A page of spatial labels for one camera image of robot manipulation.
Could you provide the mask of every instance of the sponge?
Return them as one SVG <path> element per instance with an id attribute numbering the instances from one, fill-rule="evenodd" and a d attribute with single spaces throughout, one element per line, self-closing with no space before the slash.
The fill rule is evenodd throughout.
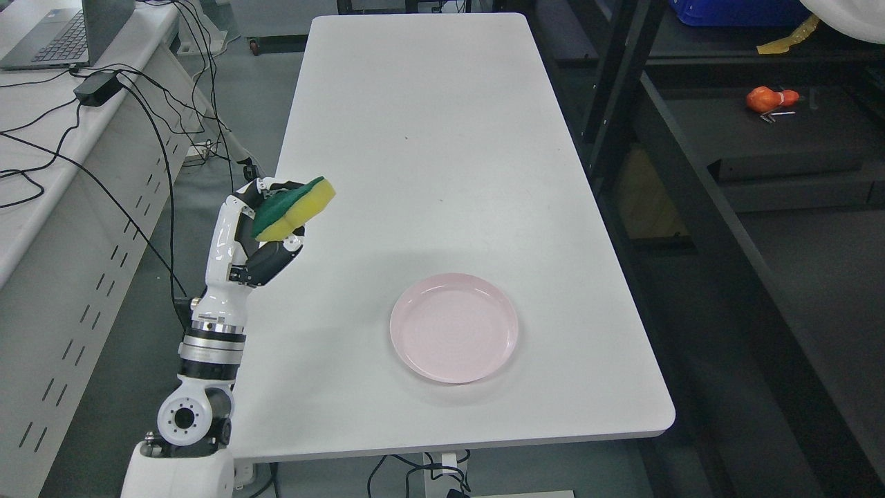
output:
<path id="1" fill-rule="evenodd" d="M 322 176 L 293 191 L 271 196 L 256 211 L 252 236 L 259 242 L 282 240 L 326 208 L 335 189 Z"/>

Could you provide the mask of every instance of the orange toy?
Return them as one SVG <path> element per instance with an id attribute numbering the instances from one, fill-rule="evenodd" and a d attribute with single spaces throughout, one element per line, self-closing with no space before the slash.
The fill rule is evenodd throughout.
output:
<path id="1" fill-rule="evenodd" d="M 747 107 L 757 113 L 767 113 L 778 107 L 789 107 L 798 99 L 799 94 L 791 89 L 774 91 L 768 87 L 756 87 L 747 94 Z"/>

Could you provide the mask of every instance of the power adapter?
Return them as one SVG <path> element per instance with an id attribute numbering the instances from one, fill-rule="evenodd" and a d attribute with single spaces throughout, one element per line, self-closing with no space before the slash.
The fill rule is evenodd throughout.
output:
<path id="1" fill-rule="evenodd" d="M 93 73 L 83 83 L 73 89 L 73 94 L 81 104 L 87 107 L 98 107 L 123 88 L 116 73 Z"/>

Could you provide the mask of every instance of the blue bin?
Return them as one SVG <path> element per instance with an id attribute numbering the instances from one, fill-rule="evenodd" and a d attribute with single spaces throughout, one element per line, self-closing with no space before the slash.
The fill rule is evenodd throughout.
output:
<path id="1" fill-rule="evenodd" d="M 799 0 L 669 0 L 689 26 L 798 26 L 812 15 Z"/>

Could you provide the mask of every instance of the white robotic arm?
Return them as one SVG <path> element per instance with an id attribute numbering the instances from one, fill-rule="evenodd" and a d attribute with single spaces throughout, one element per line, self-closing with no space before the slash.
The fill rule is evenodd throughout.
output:
<path id="1" fill-rule="evenodd" d="M 278 191 L 302 186 L 258 178 L 227 197 L 219 210 L 206 263 L 206 291 L 191 303 L 191 323 L 179 344 L 181 385 L 157 413 L 132 454 L 123 498 L 227 498 L 234 490 L 234 460 L 227 449 L 232 388 L 246 336 L 246 298 L 301 251 L 304 227 L 279 242 L 251 237 L 255 211 Z"/>

